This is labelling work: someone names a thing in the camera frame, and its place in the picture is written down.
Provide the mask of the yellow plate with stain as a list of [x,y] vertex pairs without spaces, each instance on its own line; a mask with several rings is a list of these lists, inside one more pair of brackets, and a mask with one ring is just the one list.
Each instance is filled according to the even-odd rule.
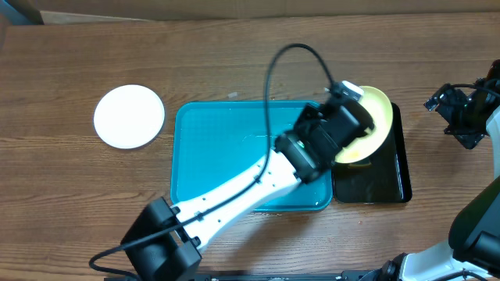
[[361,86],[364,95],[360,105],[371,115],[374,129],[365,137],[356,138],[335,158],[335,162],[351,164],[370,157],[385,142],[392,126],[393,109],[387,95],[371,86]]

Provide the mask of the white plate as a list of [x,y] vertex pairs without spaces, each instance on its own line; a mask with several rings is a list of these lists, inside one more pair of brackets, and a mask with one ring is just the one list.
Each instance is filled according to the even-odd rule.
[[105,94],[95,108],[97,135],[111,147],[135,149],[159,134],[166,118],[160,97],[151,89],[128,84]]

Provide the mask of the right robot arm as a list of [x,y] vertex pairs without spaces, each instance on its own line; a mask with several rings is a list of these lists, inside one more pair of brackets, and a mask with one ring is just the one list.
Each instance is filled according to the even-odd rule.
[[[471,89],[465,94],[464,89]],[[473,84],[444,84],[425,107],[448,122],[444,132],[466,149],[490,137],[494,180],[456,217],[448,239],[400,254],[361,281],[486,280],[499,276],[499,62]]]

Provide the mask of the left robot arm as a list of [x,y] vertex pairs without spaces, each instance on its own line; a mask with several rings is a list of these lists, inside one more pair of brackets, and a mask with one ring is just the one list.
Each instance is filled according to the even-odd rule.
[[341,108],[307,105],[292,130],[250,168],[210,192],[149,203],[121,245],[136,280],[192,279],[209,243],[240,217],[321,177],[341,150]]

